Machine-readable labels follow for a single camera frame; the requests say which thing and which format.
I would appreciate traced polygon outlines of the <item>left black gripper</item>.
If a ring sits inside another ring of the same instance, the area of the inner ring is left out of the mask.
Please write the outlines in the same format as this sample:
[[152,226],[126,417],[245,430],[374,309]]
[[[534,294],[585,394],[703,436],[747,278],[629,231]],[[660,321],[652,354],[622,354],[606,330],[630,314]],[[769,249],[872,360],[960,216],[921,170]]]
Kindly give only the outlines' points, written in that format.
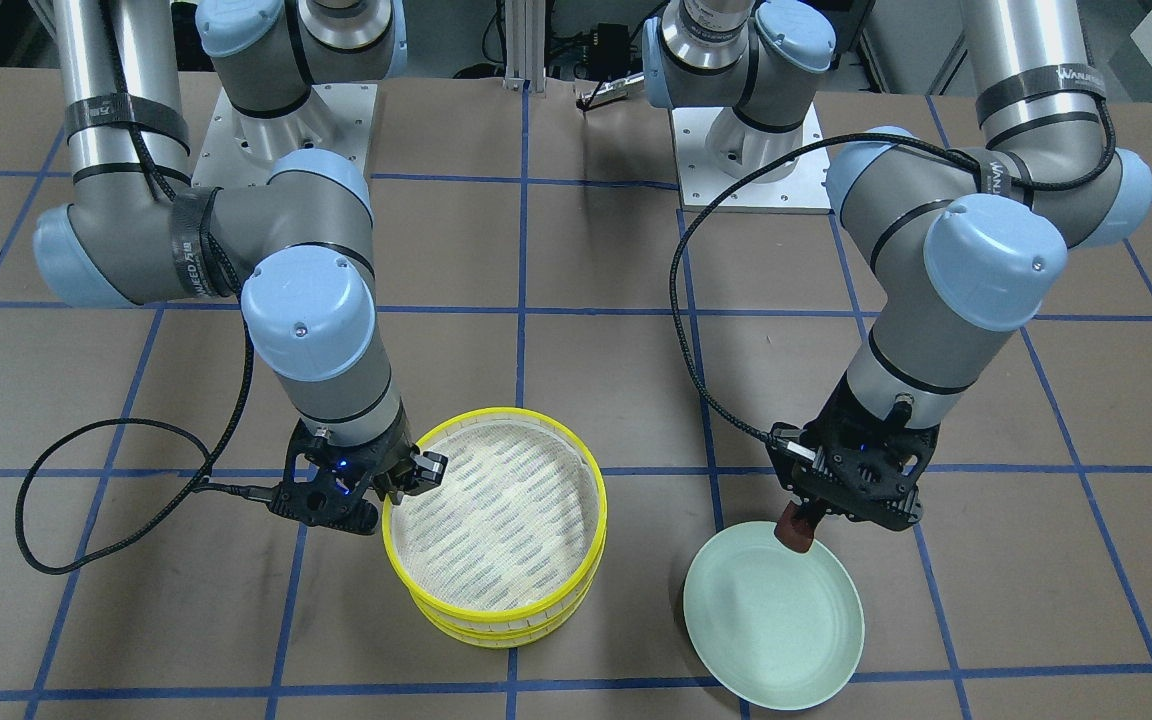
[[786,488],[804,501],[804,537],[812,546],[828,511],[890,511],[897,507],[895,433],[856,400],[849,382],[838,382],[814,420],[786,429],[788,444],[813,452],[813,460],[786,461]]

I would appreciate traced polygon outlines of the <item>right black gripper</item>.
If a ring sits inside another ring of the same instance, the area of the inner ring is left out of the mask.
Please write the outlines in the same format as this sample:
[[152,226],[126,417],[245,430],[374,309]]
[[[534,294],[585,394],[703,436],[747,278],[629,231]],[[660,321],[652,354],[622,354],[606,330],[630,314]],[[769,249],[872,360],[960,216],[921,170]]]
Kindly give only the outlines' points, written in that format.
[[399,410],[388,429],[362,446],[356,458],[361,461],[362,486],[374,488],[376,495],[389,498],[394,506],[407,495],[442,486],[449,462],[438,452],[420,450],[412,441],[406,410]]

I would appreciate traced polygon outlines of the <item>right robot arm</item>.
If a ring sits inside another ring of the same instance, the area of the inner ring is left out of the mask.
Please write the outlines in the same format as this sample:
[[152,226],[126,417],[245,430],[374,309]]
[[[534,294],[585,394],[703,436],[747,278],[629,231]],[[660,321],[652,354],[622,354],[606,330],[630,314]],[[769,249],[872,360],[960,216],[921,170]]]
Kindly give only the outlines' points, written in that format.
[[408,434],[376,314],[376,213],[325,88],[404,65],[399,1],[202,1],[200,46],[255,182],[189,159],[165,1],[54,5],[76,197],[38,218],[35,260],[71,306],[236,296],[255,351],[300,414],[293,455],[329,488],[397,501],[444,456]]

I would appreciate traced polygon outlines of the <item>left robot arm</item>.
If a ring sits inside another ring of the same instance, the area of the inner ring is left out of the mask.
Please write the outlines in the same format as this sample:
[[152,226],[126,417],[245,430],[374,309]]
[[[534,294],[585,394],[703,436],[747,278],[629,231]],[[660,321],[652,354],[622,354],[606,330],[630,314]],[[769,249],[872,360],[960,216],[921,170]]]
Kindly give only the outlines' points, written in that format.
[[[826,194],[886,304],[805,427],[733,425],[795,495],[774,526],[804,553],[823,516],[904,530],[942,420],[1041,309],[1074,249],[1146,219],[1152,172],[1117,145],[1073,1],[965,1],[986,145],[945,150],[895,127],[833,138]],[[657,108],[718,106],[726,170],[748,184],[814,152],[804,120],[835,33],[799,1],[672,1],[646,23]]]

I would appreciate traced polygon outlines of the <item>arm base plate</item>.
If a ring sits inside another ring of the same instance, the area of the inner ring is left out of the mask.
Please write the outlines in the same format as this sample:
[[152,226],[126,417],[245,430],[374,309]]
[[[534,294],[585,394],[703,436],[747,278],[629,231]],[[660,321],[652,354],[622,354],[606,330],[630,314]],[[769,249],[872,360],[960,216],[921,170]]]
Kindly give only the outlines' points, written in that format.
[[[799,127],[781,135],[748,127],[728,108],[679,108],[670,109],[669,114],[680,202],[685,211],[705,209],[719,192],[740,179],[805,143],[823,141],[814,105],[809,106]],[[805,152],[795,161],[745,184],[717,210],[826,214],[829,211],[828,169],[826,150]]]
[[198,152],[194,184],[264,184],[274,162],[300,149],[338,152],[366,174],[379,94],[378,85],[317,85],[306,104],[287,118],[262,119],[238,113],[221,91]]

